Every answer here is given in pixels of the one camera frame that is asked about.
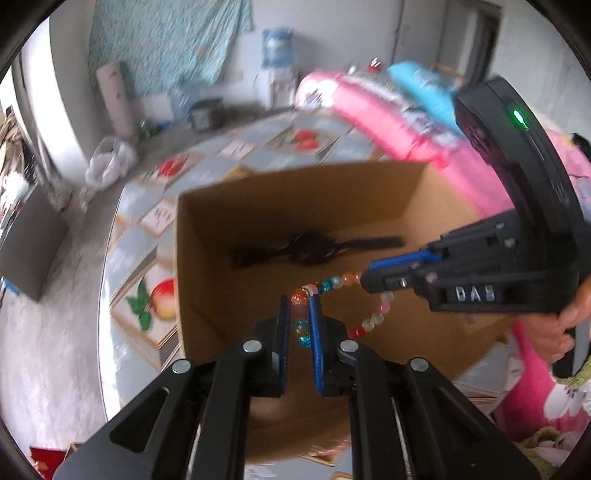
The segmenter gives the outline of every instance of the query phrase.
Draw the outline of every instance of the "human hand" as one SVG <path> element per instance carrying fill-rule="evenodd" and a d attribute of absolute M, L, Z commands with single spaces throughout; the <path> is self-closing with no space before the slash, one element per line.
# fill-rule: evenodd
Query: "human hand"
<path fill-rule="evenodd" d="M 573 349 L 574 339 L 566 332 L 591 316 L 591 276 L 577 290 L 574 301 L 560 315 L 531 313 L 520 316 L 535 352 L 546 362 L 560 360 Z"/>

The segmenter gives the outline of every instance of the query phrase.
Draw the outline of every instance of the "floor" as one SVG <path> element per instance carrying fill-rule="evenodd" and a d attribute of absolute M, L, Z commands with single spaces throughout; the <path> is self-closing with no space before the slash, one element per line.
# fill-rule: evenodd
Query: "floor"
<path fill-rule="evenodd" d="M 251 120 L 241 117 L 231 126 Z M 141 161 L 130 177 L 211 136 L 180 127 L 161 133 L 140 145 Z M 70 232 L 42 301 L 7 293 L 0 311 L 0 412 L 26 455 L 29 446 L 83 442 L 106 421 L 97 308 L 109 230 L 125 182 L 99 193 L 86 214 L 72 201 L 64 214 Z"/>

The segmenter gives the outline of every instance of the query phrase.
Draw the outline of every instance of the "plastic bag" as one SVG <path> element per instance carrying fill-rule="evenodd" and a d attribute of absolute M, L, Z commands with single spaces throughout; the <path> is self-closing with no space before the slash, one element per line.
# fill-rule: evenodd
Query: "plastic bag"
<path fill-rule="evenodd" d="M 29 184 L 19 172 L 12 171 L 2 179 L 2 188 L 4 192 L 0 196 L 0 207 L 7 210 L 27 194 Z"/>
<path fill-rule="evenodd" d="M 85 173 L 85 187 L 80 192 L 83 210 L 97 192 L 125 177 L 138 162 L 135 148 L 117 137 L 105 137 L 96 148 Z"/>

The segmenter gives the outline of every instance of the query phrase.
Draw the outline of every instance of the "blue patterned fabric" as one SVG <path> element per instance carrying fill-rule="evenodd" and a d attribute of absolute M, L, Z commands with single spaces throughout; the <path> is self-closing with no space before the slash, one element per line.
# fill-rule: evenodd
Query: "blue patterned fabric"
<path fill-rule="evenodd" d="M 122 62 L 129 96 L 168 92 L 181 80 L 217 81 L 237 34 L 252 31 L 252 0 L 98 0 L 89 69 Z"/>

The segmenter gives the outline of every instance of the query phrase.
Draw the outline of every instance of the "white wall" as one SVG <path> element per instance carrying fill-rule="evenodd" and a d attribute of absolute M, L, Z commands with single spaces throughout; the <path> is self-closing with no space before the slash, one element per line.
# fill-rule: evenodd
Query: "white wall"
<path fill-rule="evenodd" d="M 261 32 L 293 27 L 296 62 L 302 74 L 342 70 L 349 62 L 389 63 L 400 0 L 253 0 L 254 32 L 240 35 L 228 58 L 221 91 L 228 102 L 254 100 L 262 64 Z M 234 80 L 243 74 L 242 80 Z"/>
<path fill-rule="evenodd" d="M 67 0 L 50 17 L 51 53 L 77 141 L 89 160 L 108 126 L 90 90 L 88 43 L 96 0 Z"/>
<path fill-rule="evenodd" d="M 506 0 L 491 72 L 566 132 L 591 138 L 591 82 L 552 24 L 525 0 Z"/>
<path fill-rule="evenodd" d="M 462 0 L 449 0 L 443 30 L 439 62 L 458 70 L 460 57 L 466 47 L 466 29 L 470 6 Z"/>
<path fill-rule="evenodd" d="M 87 162 L 61 99 L 49 23 L 39 25 L 22 48 L 22 70 L 39 134 L 56 169 L 66 180 L 81 185 Z"/>
<path fill-rule="evenodd" d="M 59 173 L 84 185 L 88 161 L 109 131 L 90 91 L 88 39 L 96 0 L 67 0 L 22 49 L 39 134 Z"/>

